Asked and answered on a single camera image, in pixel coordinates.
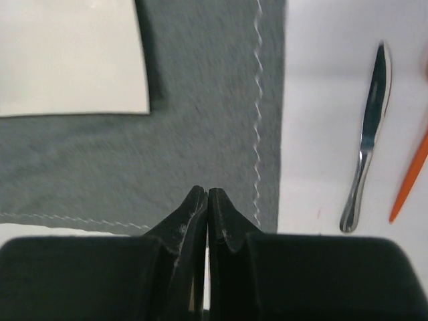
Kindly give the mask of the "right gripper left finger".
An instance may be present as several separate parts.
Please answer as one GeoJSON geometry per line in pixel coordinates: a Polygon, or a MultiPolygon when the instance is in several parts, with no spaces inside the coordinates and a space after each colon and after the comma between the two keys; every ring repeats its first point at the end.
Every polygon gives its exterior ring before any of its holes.
{"type": "Polygon", "coordinates": [[[37,236],[1,248],[2,320],[202,320],[208,195],[144,235],[37,236]]]}

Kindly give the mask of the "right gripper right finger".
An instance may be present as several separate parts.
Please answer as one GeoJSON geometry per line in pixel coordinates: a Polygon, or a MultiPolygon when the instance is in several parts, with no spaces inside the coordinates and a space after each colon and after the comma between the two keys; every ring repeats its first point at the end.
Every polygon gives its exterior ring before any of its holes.
{"type": "Polygon", "coordinates": [[[211,320],[426,320],[407,256],[372,237],[260,231],[223,189],[208,195],[211,320]]]}

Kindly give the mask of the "orange plastic spoon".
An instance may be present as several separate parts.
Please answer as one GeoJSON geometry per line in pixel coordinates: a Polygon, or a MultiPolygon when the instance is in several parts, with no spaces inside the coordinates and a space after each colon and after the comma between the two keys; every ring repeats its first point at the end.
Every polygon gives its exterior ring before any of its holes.
{"type": "Polygon", "coordinates": [[[393,208],[389,216],[389,223],[393,223],[395,221],[398,214],[400,213],[400,210],[405,204],[405,201],[407,200],[407,197],[409,196],[409,193],[411,192],[413,185],[415,184],[415,181],[417,180],[417,177],[419,176],[419,173],[423,168],[423,165],[427,158],[427,153],[428,153],[427,132],[425,132],[424,137],[422,138],[418,146],[418,149],[414,154],[411,164],[407,169],[406,175],[402,181],[399,192],[397,193],[395,203],[393,205],[393,208]]]}

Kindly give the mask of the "grey cloth placemat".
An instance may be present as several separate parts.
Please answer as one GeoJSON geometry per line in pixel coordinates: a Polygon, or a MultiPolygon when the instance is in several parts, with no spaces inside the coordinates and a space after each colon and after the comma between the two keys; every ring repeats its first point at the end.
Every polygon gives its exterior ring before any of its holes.
{"type": "Polygon", "coordinates": [[[278,225],[284,1],[138,1],[148,116],[1,121],[1,222],[143,233],[191,187],[278,225]]]}

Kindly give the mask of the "silver table knife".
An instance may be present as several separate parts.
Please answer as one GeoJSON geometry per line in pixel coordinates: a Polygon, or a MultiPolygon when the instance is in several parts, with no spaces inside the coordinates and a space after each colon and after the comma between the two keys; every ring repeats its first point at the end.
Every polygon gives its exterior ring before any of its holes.
{"type": "Polygon", "coordinates": [[[391,95],[392,60],[388,44],[379,43],[361,125],[356,170],[342,211],[339,228],[352,233],[358,225],[366,176],[391,95]]]}

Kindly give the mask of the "white square plate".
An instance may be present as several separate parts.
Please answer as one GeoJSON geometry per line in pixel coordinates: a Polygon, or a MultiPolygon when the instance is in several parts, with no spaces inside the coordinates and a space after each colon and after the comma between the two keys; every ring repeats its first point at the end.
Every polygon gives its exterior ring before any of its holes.
{"type": "Polygon", "coordinates": [[[135,2],[1,2],[2,117],[149,112],[135,2]]]}

